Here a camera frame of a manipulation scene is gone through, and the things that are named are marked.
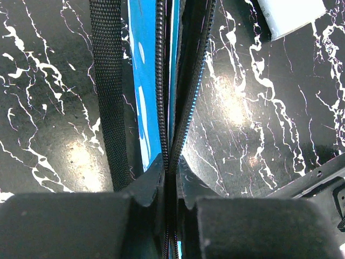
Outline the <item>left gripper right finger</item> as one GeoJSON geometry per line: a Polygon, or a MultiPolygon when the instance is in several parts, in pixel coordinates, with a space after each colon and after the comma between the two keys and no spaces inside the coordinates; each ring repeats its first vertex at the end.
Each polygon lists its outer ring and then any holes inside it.
{"type": "Polygon", "coordinates": [[[344,240],[307,199],[221,197],[178,168],[183,258],[344,258],[344,240]]]}

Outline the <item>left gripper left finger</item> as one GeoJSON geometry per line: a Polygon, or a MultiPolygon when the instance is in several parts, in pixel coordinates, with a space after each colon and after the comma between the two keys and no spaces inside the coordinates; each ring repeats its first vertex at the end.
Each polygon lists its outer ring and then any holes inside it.
{"type": "Polygon", "coordinates": [[[112,193],[18,194],[1,205],[1,258],[161,258],[163,159],[112,193]]]}

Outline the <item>blue racket bag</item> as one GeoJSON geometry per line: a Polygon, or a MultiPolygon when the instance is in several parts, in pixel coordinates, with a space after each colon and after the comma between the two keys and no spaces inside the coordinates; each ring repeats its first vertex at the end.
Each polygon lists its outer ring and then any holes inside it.
{"type": "Polygon", "coordinates": [[[215,1],[90,1],[95,82],[114,191],[126,204],[116,258],[178,258],[180,163],[202,81],[215,1]],[[127,11],[143,174],[129,169],[123,11],[127,11]]]}

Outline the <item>white shuttlecock tube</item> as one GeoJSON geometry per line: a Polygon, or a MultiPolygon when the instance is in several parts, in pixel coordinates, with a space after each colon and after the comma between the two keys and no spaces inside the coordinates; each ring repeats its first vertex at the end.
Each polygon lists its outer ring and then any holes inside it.
{"type": "Polygon", "coordinates": [[[278,40],[323,16],[323,0],[258,0],[271,33],[278,40]]]}

